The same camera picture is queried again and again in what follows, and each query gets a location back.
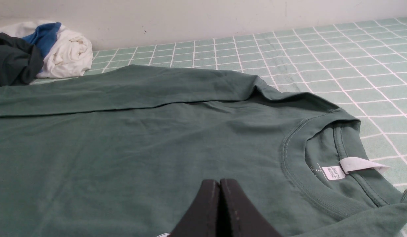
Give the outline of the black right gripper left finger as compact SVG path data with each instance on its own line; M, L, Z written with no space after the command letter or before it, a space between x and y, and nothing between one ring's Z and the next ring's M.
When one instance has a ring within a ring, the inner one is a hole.
M219 202L219 183L215 180L203 180L194 201L169 236L215 237Z

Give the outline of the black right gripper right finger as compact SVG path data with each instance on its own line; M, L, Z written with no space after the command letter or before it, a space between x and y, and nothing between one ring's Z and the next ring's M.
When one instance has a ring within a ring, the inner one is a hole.
M280 237L252 204L237 180L220 180L221 237Z

